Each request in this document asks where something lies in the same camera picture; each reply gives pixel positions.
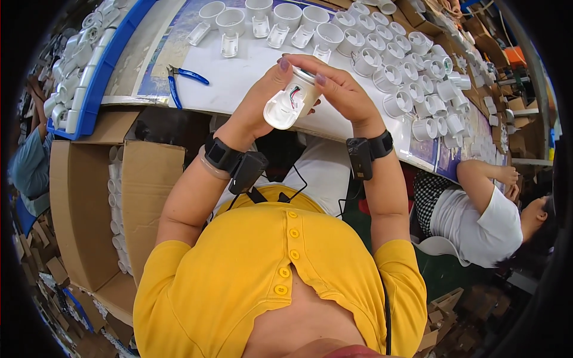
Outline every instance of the fingernail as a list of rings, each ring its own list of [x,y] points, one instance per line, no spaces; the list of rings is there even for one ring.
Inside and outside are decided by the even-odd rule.
[[[278,65],[280,66],[281,71],[286,72],[288,70],[288,66],[290,66],[291,64],[285,57],[283,57],[281,58],[281,61],[278,63]]]
[[[315,77],[315,81],[319,85],[324,86],[326,84],[326,77],[324,77],[324,75],[321,73],[317,73],[316,77]]]

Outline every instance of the wire cutter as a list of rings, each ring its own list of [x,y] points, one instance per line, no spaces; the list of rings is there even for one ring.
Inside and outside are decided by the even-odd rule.
[[[207,85],[207,86],[209,85],[209,81],[207,81],[206,78],[204,78],[200,74],[196,74],[195,72],[192,72],[189,70],[185,70],[182,68],[175,68],[175,67],[169,65],[167,67],[167,72],[169,73],[169,75],[167,77],[169,79],[169,90],[171,90],[171,97],[173,97],[173,101],[175,102],[175,106],[177,107],[177,109],[183,109],[183,107],[181,106],[181,101],[179,101],[179,96],[177,95],[177,87],[175,85],[174,74],[180,74],[183,77],[187,77],[187,78],[190,78],[192,80],[199,81],[204,85]]]

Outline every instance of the bracelet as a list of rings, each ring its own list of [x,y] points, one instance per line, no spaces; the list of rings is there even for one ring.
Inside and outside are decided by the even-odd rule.
[[[223,180],[231,179],[231,176],[229,175],[228,172],[215,168],[213,165],[211,165],[211,163],[209,163],[207,158],[205,158],[205,145],[202,145],[201,148],[199,148],[199,153],[197,154],[197,157],[199,157],[199,160],[201,161],[201,163],[203,163],[203,167],[207,169],[207,171],[211,173],[211,175],[214,176],[215,178]]]

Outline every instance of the chair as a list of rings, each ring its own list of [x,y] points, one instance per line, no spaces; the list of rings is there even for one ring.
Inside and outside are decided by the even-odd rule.
[[[425,235],[418,222],[418,215],[416,213],[416,206],[410,210],[410,238],[412,244],[420,249],[421,252],[430,256],[440,255],[453,255],[458,258],[460,265],[463,267],[469,266],[470,262],[460,258],[458,250],[451,241],[443,236],[431,236],[424,239]]]

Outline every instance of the yellow shirt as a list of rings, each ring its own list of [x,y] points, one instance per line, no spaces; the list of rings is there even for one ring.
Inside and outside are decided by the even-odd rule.
[[[280,191],[294,194],[284,186],[260,191],[269,200]],[[149,256],[134,306],[143,358],[241,357],[254,319],[291,303],[290,263],[320,298],[352,312],[367,346],[384,354],[380,271],[390,299],[392,354],[414,355],[427,312],[410,242],[387,242],[373,258],[348,224],[322,214],[303,194],[295,199],[304,209],[295,200],[253,204],[242,197],[193,248],[166,241]]]

